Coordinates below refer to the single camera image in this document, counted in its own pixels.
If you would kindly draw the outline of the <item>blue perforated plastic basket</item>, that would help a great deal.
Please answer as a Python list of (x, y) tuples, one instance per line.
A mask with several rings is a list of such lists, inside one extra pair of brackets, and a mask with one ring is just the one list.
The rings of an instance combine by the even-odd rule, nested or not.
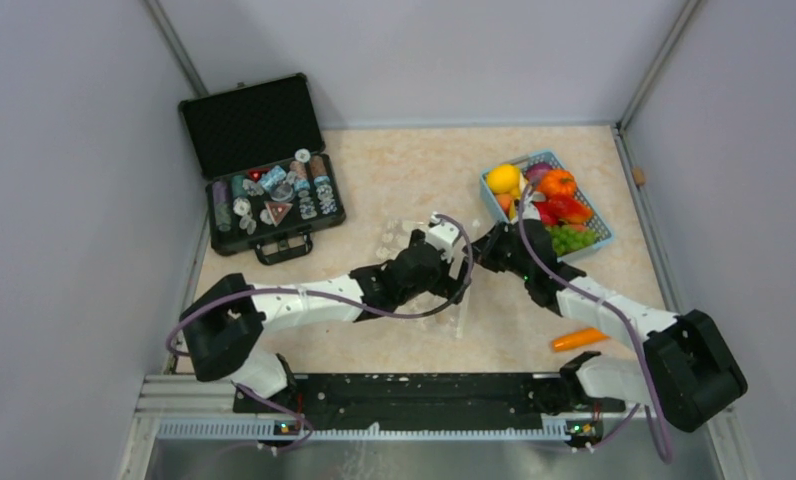
[[(527, 187), (532, 191), (520, 216), (519, 203)], [(497, 221), (539, 220), (551, 234), (554, 251), (564, 260), (592, 254), (614, 238), (578, 180), (551, 150), (485, 170), (480, 176), (480, 197)]]

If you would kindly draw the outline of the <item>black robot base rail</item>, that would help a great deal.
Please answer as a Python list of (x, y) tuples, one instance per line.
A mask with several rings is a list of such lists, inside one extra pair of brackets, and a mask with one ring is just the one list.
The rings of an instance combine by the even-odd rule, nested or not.
[(547, 416), (626, 408), (576, 393), (557, 373), (298, 374), (272, 400), (320, 432), (539, 429)]

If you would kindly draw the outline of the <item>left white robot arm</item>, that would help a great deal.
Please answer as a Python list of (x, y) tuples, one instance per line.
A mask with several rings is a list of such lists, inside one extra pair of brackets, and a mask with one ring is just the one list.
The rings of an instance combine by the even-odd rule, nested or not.
[(242, 385), (266, 410), (282, 413), (294, 401), (293, 375), (280, 355), (259, 348), (262, 334), (322, 322), (410, 320), (401, 307), (425, 293), (443, 298), (446, 309), (471, 282), (470, 247), (459, 222), (435, 214), (393, 259), (332, 279), (270, 286), (229, 274), (182, 313), (167, 346), (182, 336), (184, 349), (172, 352), (190, 359), (197, 381)]

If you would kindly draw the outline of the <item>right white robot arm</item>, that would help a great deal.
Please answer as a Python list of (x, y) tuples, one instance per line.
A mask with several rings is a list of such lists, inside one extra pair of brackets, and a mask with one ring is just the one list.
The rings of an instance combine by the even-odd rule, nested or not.
[(583, 354), (563, 368), (560, 397), (574, 412), (612, 398), (646, 407), (690, 433), (749, 390), (710, 315), (648, 307), (602, 286), (558, 258), (537, 218), (496, 223), (473, 242), (472, 253), (476, 265), (520, 277), (538, 306), (595, 327), (633, 352), (629, 360)]

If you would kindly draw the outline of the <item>green toy grapes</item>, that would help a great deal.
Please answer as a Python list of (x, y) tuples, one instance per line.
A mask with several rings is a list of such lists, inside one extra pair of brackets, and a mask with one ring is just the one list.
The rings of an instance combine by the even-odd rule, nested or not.
[(562, 257), (589, 246), (598, 239), (597, 233), (585, 225), (565, 224), (547, 227), (555, 253)]

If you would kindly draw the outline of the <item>clear dotted zip bag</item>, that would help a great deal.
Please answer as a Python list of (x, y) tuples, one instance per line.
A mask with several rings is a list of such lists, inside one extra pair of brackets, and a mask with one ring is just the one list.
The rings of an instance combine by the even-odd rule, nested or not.
[(472, 275), (468, 242), (454, 223), (435, 217), (430, 222), (388, 220), (380, 234), (375, 259), (395, 290), (399, 319), (423, 331), (464, 336), (468, 323)]

